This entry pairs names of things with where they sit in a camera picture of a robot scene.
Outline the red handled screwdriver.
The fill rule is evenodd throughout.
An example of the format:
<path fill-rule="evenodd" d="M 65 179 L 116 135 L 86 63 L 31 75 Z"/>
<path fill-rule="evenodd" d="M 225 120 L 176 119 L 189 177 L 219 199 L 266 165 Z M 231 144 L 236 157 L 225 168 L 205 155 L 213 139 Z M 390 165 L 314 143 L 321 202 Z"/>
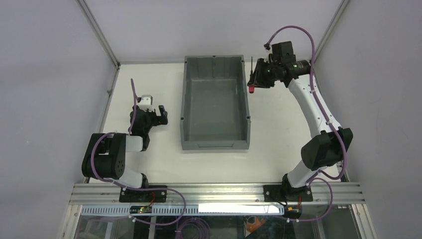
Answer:
<path fill-rule="evenodd" d="M 251 65 L 250 65 L 250 74 L 249 74 L 249 81 L 247 83 L 248 86 L 248 92 L 250 94 L 253 94 L 255 91 L 255 85 L 254 85 L 254 68 L 253 68 L 253 57 L 251 56 Z"/>

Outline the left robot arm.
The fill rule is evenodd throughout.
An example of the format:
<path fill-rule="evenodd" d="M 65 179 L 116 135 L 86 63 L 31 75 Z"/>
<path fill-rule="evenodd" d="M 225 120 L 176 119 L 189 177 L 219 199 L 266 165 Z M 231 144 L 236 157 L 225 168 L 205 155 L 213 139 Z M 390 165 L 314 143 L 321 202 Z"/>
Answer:
<path fill-rule="evenodd" d="M 126 154 L 146 151 L 150 144 L 150 130 L 168 124 L 165 107 L 159 105 L 158 110 L 159 114 L 155 109 L 134 107 L 128 133 L 93 133 L 82 162 L 83 175 L 116 184 L 125 190 L 148 189 L 146 175 L 126 167 Z"/>

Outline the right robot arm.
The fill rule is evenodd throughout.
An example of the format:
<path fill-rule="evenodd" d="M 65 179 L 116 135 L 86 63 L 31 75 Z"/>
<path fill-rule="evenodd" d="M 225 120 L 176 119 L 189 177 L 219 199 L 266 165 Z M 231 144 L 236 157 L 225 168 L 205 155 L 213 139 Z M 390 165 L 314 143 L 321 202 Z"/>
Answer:
<path fill-rule="evenodd" d="M 313 178 L 344 158 L 353 133 L 343 128 L 328 109 L 316 86 L 312 61 L 297 60 L 290 41 L 266 43 L 264 48 L 268 55 L 259 58 L 251 71 L 249 93 L 282 82 L 298 102 L 311 133 L 310 141 L 301 149 L 301 162 L 282 179 L 278 194 L 291 197 L 305 191 Z"/>

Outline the grey plastic bin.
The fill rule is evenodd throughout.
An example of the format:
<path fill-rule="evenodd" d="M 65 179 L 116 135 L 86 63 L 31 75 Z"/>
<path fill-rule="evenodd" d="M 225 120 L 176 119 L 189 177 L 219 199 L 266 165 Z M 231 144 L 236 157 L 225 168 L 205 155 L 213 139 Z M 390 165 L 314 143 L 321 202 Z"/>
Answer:
<path fill-rule="evenodd" d="M 183 150 L 248 150 L 251 116 L 243 55 L 186 56 Z"/>

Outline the orange object under table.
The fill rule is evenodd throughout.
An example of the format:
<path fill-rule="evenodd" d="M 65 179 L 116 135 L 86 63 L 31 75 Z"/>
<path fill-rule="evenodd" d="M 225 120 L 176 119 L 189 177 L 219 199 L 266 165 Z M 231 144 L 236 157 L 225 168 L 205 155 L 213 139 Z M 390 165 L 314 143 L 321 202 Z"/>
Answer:
<path fill-rule="evenodd" d="M 246 238 L 251 233 L 255 232 L 257 229 L 262 227 L 266 223 L 266 219 L 258 216 L 249 216 L 244 220 L 244 238 Z"/>

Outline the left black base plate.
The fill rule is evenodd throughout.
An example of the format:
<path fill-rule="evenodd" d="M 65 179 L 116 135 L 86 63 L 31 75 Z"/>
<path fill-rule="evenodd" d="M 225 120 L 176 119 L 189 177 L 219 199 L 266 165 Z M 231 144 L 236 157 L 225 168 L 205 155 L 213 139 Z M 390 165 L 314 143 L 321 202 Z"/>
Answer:
<path fill-rule="evenodd" d="M 135 191 L 121 189 L 119 195 L 120 203 L 165 203 L 167 200 L 167 186 L 152 185 L 150 191 Z"/>

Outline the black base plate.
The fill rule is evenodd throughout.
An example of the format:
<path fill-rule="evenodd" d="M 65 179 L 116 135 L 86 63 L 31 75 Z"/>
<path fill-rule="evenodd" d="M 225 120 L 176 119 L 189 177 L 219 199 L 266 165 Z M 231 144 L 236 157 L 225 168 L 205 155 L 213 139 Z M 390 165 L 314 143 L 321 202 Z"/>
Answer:
<path fill-rule="evenodd" d="M 150 191 L 135 191 L 121 189 L 119 195 L 120 203 L 165 203 L 167 200 L 167 186 L 152 185 Z"/>
<path fill-rule="evenodd" d="M 310 188 L 304 186 L 292 188 L 287 184 L 264 185 L 265 202 L 312 202 L 313 194 Z"/>

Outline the right aluminium frame post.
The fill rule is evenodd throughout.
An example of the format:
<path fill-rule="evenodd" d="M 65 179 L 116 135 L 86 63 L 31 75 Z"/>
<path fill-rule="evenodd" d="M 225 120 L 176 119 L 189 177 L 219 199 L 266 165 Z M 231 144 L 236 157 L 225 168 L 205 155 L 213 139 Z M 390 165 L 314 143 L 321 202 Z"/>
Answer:
<path fill-rule="evenodd" d="M 325 28 L 325 31 L 316 45 L 315 48 L 315 62 L 321 56 L 323 50 L 328 44 L 329 39 L 331 38 L 334 30 L 336 29 L 338 23 L 340 22 L 342 16 L 344 15 L 347 7 L 349 6 L 351 0 L 341 0 L 336 11 L 330 19 L 328 26 Z"/>

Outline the aluminium frame post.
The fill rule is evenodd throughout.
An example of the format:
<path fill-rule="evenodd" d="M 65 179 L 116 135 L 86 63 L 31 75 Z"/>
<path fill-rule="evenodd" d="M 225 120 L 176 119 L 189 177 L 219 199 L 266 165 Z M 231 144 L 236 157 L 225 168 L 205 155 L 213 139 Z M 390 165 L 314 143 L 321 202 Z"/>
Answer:
<path fill-rule="evenodd" d="M 82 13 L 84 14 L 86 20 L 88 21 L 88 24 L 90 25 L 94 35 L 98 39 L 101 47 L 106 52 L 109 59 L 112 61 L 113 65 L 115 67 L 119 67 L 120 63 L 115 56 L 113 50 L 111 49 L 111 46 L 109 42 L 107 41 L 103 31 L 100 28 L 100 25 L 98 24 L 97 20 L 95 19 L 94 14 L 92 13 L 88 3 L 85 0 L 76 0 L 76 3 L 81 8 Z"/>
<path fill-rule="evenodd" d="M 315 62 L 321 56 L 323 50 L 328 44 L 329 39 L 331 38 L 334 30 L 336 29 L 338 23 L 340 22 L 342 16 L 344 15 L 347 7 L 349 6 L 351 0 L 341 0 L 336 11 L 330 19 L 328 26 L 325 28 L 325 31 L 316 45 L 315 48 Z"/>

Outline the aluminium front rail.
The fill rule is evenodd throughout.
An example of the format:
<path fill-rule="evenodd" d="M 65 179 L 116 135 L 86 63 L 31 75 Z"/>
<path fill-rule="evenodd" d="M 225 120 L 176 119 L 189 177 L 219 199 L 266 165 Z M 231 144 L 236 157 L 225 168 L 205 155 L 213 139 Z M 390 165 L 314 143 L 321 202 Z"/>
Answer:
<path fill-rule="evenodd" d="M 365 204 L 359 183 L 331 182 L 333 204 Z M 268 204 L 263 183 L 173 183 L 168 184 L 166 204 L 181 205 L 185 198 L 188 205 L 202 203 Z M 125 192 L 108 183 L 75 184 L 69 205 L 117 205 Z"/>

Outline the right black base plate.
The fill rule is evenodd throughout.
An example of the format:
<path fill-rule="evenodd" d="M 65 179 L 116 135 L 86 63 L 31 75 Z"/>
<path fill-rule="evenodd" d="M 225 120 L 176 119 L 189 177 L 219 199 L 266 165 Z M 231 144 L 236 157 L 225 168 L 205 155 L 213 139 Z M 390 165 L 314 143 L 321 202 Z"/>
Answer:
<path fill-rule="evenodd" d="M 292 188 L 287 184 L 264 185 L 265 202 L 312 202 L 313 194 L 310 188 L 304 186 Z"/>

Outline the left aluminium frame post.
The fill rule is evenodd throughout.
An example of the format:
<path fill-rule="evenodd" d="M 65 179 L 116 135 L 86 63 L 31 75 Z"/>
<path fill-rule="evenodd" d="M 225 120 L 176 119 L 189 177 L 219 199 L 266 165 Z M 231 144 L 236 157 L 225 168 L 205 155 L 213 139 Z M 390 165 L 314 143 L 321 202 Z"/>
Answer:
<path fill-rule="evenodd" d="M 76 3 L 81 8 L 82 13 L 84 14 L 86 20 L 88 21 L 88 24 L 90 25 L 94 35 L 98 39 L 101 47 L 106 52 L 109 59 L 112 61 L 113 65 L 115 67 L 119 67 L 120 63 L 115 56 L 113 50 L 111 49 L 111 46 L 109 42 L 107 41 L 103 31 L 100 28 L 100 25 L 98 24 L 97 20 L 95 19 L 94 14 L 92 13 L 88 3 L 85 0 L 76 0 Z"/>

